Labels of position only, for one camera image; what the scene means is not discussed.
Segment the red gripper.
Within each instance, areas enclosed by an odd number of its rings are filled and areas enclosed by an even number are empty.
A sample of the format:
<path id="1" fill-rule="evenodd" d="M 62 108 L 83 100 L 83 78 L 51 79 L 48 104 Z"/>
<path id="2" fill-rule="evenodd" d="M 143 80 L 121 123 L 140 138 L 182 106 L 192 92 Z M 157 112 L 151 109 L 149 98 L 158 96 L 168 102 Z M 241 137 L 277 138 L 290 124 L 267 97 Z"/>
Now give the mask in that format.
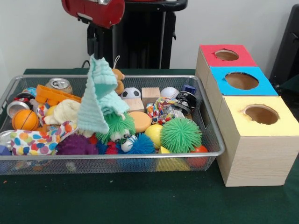
<path id="1" fill-rule="evenodd" d="M 64 10 L 71 16 L 85 23 L 92 22 L 87 28 L 87 53 L 94 53 L 95 59 L 101 59 L 100 53 L 100 27 L 111 28 L 120 23 L 124 11 L 124 0 L 63 0 Z"/>

